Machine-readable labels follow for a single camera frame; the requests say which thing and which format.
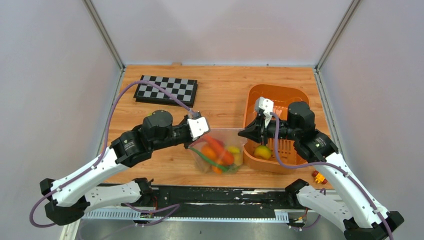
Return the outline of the orange plastic basket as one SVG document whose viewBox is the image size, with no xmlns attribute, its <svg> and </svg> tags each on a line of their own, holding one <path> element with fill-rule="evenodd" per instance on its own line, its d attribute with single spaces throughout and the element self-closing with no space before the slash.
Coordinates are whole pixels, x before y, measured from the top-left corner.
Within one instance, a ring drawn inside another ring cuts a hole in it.
<svg viewBox="0 0 424 240">
<path fill-rule="evenodd" d="M 253 86 L 248 94 L 245 102 L 243 126 L 250 124 L 256 117 L 255 103 L 259 97 L 264 97 L 274 102 L 273 112 L 276 113 L 281 120 L 287 119 L 288 106 L 292 102 L 309 103 L 308 96 L 301 90 L 292 87 L 257 84 Z M 278 142 L 277 152 L 280 160 L 285 165 L 303 165 L 307 162 L 301 158 L 293 147 L 292 140 L 280 139 Z M 254 156 L 255 149 L 259 146 L 258 143 L 248 140 L 243 147 L 243 161 L 249 168 L 258 171 L 267 171 L 278 174 L 291 174 L 294 169 L 282 167 L 274 156 L 274 139 L 270 138 L 267 142 L 267 147 L 271 150 L 269 159 L 256 158 Z"/>
</svg>

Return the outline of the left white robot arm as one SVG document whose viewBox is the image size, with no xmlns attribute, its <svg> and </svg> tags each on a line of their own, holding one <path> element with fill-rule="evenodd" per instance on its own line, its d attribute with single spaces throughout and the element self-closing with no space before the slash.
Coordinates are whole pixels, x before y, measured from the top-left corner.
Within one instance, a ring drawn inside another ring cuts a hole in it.
<svg viewBox="0 0 424 240">
<path fill-rule="evenodd" d="M 168 111 L 154 111 L 85 166 L 61 179 L 42 180 L 40 190 L 48 200 L 44 206 L 46 217 L 64 226 L 90 211 L 115 204 L 149 206 L 153 190 L 147 178 L 135 178 L 120 185 L 103 185 L 103 181 L 149 160 L 156 150 L 177 145 L 187 148 L 209 131 L 209 123 L 200 113 L 185 115 L 179 124 L 173 125 L 173 116 Z"/>
</svg>

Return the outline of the green chili pepper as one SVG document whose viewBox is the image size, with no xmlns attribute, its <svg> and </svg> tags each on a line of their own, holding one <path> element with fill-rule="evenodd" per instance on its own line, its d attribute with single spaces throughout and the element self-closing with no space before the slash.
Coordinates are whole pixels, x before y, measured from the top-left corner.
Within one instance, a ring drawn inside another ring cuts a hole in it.
<svg viewBox="0 0 424 240">
<path fill-rule="evenodd" d="M 209 163 L 210 165 L 212 165 L 212 166 L 214 166 L 214 167 L 216 167 L 216 168 L 218 168 L 218 169 L 221 169 L 223 172 L 227 172 L 227 171 L 229 171 L 229 168 L 227 168 L 227 167 L 225 167 L 225 166 L 223 166 L 223 165 L 220 165 L 220 164 L 218 164 L 218 163 L 214 162 L 213 160 L 211 160 L 211 159 L 209 159 L 208 157 L 206 157 L 203 153 L 201 153 L 201 152 L 200 152 L 200 151 L 198 151 L 197 149 L 195 149 L 195 148 L 193 148 L 193 147 L 189 147 L 188 149 L 189 149 L 189 150 L 191 150 L 191 151 L 193 151 L 193 152 L 194 152 L 194 153 L 196 153 L 197 155 L 199 155 L 201 159 L 203 159 L 204 161 L 206 161 L 206 162 L 207 162 L 207 163 Z"/>
</svg>

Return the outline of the yellow wrinkled round fruit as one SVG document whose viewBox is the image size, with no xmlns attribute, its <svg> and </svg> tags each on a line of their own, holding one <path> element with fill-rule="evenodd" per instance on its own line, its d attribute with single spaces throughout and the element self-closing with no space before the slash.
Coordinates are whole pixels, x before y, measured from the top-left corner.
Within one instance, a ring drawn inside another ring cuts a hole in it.
<svg viewBox="0 0 424 240">
<path fill-rule="evenodd" d="M 236 166 L 241 166 L 243 164 L 243 155 L 241 153 L 233 154 L 234 162 L 233 164 Z"/>
</svg>

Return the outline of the clear zip top bag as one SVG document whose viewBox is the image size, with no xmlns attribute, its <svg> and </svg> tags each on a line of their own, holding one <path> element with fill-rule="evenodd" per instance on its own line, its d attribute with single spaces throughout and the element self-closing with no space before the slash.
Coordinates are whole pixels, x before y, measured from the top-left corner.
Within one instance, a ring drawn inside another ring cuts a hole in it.
<svg viewBox="0 0 424 240">
<path fill-rule="evenodd" d="M 207 174 L 235 174 L 244 164 L 243 148 L 247 139 L 239 136 L 241 128 L 213 128 L 192 143 L 188 150 L 195 167 Z"/>
</svg>

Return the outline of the yellow toy banana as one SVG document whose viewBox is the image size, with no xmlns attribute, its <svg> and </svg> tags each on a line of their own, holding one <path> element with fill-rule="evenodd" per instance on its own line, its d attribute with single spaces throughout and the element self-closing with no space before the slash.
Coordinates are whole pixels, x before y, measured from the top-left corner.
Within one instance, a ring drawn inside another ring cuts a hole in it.
<svg viewBox="0 0 424 240">
<path fill-rule="evenodd" d="M 229 145 L 229 146 L 227 146 L 227 147 L 226 147 L 226 150 L 227 150 L 228 152 L 230 152 L 231 154 L 233 154 L 233 155 L 235 155 L 235 154 L 240 154 L 240 153 L 241 153 L 240 148 L 238 148 L 238 147 L 236 147 L 236 146 L 231 146 L 231 145 Z"/>
</svg>

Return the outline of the orange toy carrot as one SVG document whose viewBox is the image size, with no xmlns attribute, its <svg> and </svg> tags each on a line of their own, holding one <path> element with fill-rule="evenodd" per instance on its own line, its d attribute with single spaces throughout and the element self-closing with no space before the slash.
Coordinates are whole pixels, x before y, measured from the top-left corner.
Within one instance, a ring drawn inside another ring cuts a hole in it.
<svg viewBox="0 0 424 240">
<path fill-rule="evenodd" d="M 216 155 L 222 160 L 225 165 L 229 166 L 234 163 L 233 155 L 228 152 L 218 140 L 213 137 L 210 137 L 208 134 L 204 135 L 202 139 L 209 144 L 209 146 L 214 150 Z"/>
</svg>

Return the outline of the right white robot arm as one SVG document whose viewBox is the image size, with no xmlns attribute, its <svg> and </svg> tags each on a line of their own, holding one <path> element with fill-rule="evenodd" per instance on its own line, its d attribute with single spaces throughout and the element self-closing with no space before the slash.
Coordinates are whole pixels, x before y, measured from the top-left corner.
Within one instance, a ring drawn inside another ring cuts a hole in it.
<svg viewBox="0 0 424 240">
<path fill-rule="evenodd" d="M 393 232 L 404 218 L 389 211 L 363 186 L 348 167 L 336 144 L 315 124 L 315 114 L 304 101 L 295 101 L 282 120 L 274 112 L 274 102 L 259 97 L 254 105 L 255 119 L 239 136 L 259 144 L 273 140 L 293 141 L 296 153 L 313 166 L 332 185 L 341 198 L 336 202 L 302 179 L 286 187 L 286 204 L 292 209 L 303 206 L 317 212 L 337 226 L 347 240 L 393 239 Z"/>
</svg>

